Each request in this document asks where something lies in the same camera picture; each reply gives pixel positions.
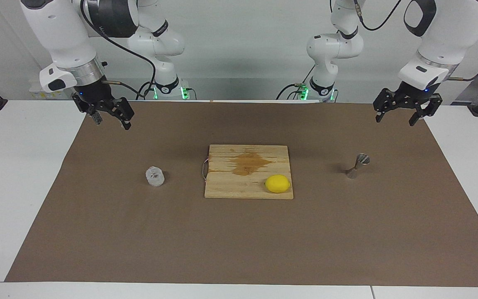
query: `table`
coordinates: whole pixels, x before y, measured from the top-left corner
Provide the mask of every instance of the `table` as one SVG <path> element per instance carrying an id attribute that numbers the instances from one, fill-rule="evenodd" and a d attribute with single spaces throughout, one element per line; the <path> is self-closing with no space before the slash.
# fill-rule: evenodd
<path id="1" fill-rule="evenodd" d="M 478 297 L 478 288 L 2 283 L 83 117 L 67 101 L 13 100 L 0 111 L 0 297 Z M 478 212 L 478 118 L 465 107 L 444 106 L 426 121 Z"/>

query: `wooden cutting board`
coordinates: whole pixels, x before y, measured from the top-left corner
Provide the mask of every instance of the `wooden cutting board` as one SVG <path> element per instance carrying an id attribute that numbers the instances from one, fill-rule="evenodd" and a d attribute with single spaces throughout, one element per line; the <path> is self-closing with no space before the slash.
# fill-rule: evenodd
<path id="1" fill-rule="evenodd" d="M 215 145 L 209 147 L 207 199 L 293 199 L 289 151 L 285 145 Z M 265 180 L 282 174 L 290 181 L 284 193 L 272 193 Z"/>

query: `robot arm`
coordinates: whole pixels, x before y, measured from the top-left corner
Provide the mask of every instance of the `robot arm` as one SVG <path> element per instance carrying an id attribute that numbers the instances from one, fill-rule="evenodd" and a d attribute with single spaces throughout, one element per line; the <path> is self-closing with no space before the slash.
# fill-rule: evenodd
<path id="1" fill-rule="evenodd" d="M 45 91 L 74 87 L 73 99 L 81 112 L 101 123 L 100 111 L 118 118 L 130 128 L 134 115 L 127 99 L 114 99 L 97 51 L 88 38 L 84 24 L 68 0 L 21 0 L 21 8 L 53 64 L 40 72 Z"/>
<path id="2" fill-rule="evenodd" d="M 422 43 L 400 70 L 402 83 L 397 91 L 385 88 L 374 101 L 378 123 L 386 112 L 397 108 L 416 110 L 410 125 L 434 115 L 442 103 L 434 92 L 478 40 L 478 0 L 412 0 L 404 22 L 412 34 L 422 38 Z"/>
<path id="3" fill-rule="evenodd" d="M 159 0 L 84 0 L 83 5 L 95 28 L 108 37 L 128 38 L 129 49 L 152 61 L 156 67 L 156 98 L 185 97 L 183 86 L 187 82 L 178 77 L 167 58 L 184 52 L 184 38 L 169 28 Z"/>
<path id="4" fill-rule="evenodd" d="M 309 98 L 321 101 L 330 97 L 338 74 L 333 60 L 357 57 L 364 45 L 353 0 L 336 0 L 331 21 L 338 30 L 336 34 L 313 36 L 307 44 L 307 53 L 315 61 L 315 71 L 308 83 Z"/>
<path id="5" fill-rule="evenodd" d="M 78 109 L 102 121 L 98 110 L 118 118 L 129 129 L 134 112 L 127 99 L 114 99 L 97 51 L 91 45 L 78 12 L 108 37 L 129 39 L 129 47 L 142 52 L 156 66 L 156 93 L 186 97 L 182 80 L 165 57 L 184 51 L 182 36 L 169 29 L 158 0 L 21 0 L 21 8 L 53 64 L 40 72 L 45 91 L 74 87 Z"/>

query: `metal jigger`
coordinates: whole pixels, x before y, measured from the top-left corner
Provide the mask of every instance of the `metal jigger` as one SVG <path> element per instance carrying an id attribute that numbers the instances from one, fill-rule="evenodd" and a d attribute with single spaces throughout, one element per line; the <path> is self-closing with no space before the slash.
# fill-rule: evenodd
<path id="1" fill-rule="evenodd" d="M 351 169 L 346 170 L 346 176 L 351 179 L 356 178 L 357 169 L 368 164 L 370 164 L 370 157 L 368 157 L 368 155 L 365 155 L 365 154 L 357 155 L 357 159 L 355 160 L 355 166 L 353 166 L 353 168 Z"/>

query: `yellow lemon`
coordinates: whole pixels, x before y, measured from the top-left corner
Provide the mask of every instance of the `yellow lemon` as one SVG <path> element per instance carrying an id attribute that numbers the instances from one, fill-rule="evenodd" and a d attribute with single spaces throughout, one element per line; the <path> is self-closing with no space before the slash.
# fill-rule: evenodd
<path id="1" fill-rule="evenodd" d="M 265 181 L 265 187 L 269 189 L 272 193 L 282 193 L 287 191 L 290 187 L 289 180 L 282 176 L 281 174 L 277 174 L 275 176 L 269 176 Z"/>

